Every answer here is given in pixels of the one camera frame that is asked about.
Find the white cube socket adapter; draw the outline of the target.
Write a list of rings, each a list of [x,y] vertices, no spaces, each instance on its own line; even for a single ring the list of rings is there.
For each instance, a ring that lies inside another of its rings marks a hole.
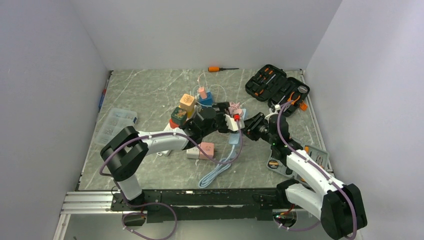
[[[200,150],[197,147],[189,148],[186,150],[186,157],[188,159],[199,159]]]

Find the clear plastic screw box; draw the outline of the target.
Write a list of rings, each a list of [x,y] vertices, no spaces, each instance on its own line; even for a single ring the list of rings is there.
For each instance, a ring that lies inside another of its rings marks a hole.
[[[106,145],[123,128],[134,126],[137,119],[138,114],[135,111],[116,107],[111,108],[94,138],[94,143],[101,146]]]

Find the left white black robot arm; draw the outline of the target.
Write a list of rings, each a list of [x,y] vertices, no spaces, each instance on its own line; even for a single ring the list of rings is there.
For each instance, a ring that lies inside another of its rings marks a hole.
[[[173,122],[181,124],[170,130],[137,131],[132,125],[124,127],[100,151],[104,163],[100,175],[111,177],[124,196],[124,204],[131,210],[139,209],[145,194],[136,171],[146,156],[163,151],[199,148],[203,138],[214,132],[236,133],[242,129],[239,114],[230,114],[230,104],[220,102],[201,107],[188,120],[177,113]]]

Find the black tool case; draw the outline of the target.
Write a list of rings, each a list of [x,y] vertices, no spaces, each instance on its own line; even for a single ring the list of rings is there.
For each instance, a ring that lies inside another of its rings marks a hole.
[[[289,104],[283,113],[285,117],[291,116],[295,110],[306,111],[308,105],[306,98],[310,87],[300,80],[288,76],[283,69],[271,64],[260,68],[245,84],[245,91],[260,102],[267,102],[269,107],[287,103],[293,91],[301,93],[300,99],[294,104]]]

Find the pink cube socket adapter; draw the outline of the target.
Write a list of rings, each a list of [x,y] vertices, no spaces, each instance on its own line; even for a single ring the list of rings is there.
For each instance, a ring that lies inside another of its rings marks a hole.
[[[202,142],[200,145],[202,151],[199,152],[199,159],[207,160],[214,157],[215,145],[210,142]]]

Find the light blue power strip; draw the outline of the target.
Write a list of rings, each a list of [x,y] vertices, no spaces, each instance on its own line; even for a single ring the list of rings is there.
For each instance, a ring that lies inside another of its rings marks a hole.
[[[246,115],[247,115],[247,109],[242,108],[240,118],[244,120]],[[230,133],[229,138],[228,138],[228,143],[230,145],[235,145],[235,146],[239,145],[240,144],[240,133],[238,131],[236,131],[236,133]]]

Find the blue cube socket adapter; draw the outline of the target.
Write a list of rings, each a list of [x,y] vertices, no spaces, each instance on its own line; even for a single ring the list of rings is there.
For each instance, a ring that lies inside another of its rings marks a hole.
[[[202,107],[212,107],[214,104],[213,96],[210,91],[206,92],[206,98],[199,96],[197,101]]]

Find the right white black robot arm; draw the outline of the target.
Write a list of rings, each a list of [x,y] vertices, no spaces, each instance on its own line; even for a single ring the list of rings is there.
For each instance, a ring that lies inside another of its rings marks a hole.
[[[304,183],[289,179],[276,187],[276,203],[287,208],[297,205],[317,218],[334,239],[353,240],[359,229],[368,224],[360,189],[345,184],[317,164],[305,148],[291,138],[289,125],[280,115],[269,119],[260,112],[245,120],[243,133],[251,140],[270,144],[272,156],[302,177]]]

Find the white power strip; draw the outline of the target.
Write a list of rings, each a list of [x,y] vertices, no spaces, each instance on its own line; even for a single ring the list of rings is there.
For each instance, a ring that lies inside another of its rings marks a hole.
[[[169,154],[171,153],[171,150],[165,150],[165,151],[160,151],[160,152],[157,152],[156,154],[158,155],[158,156],[168,156]]]

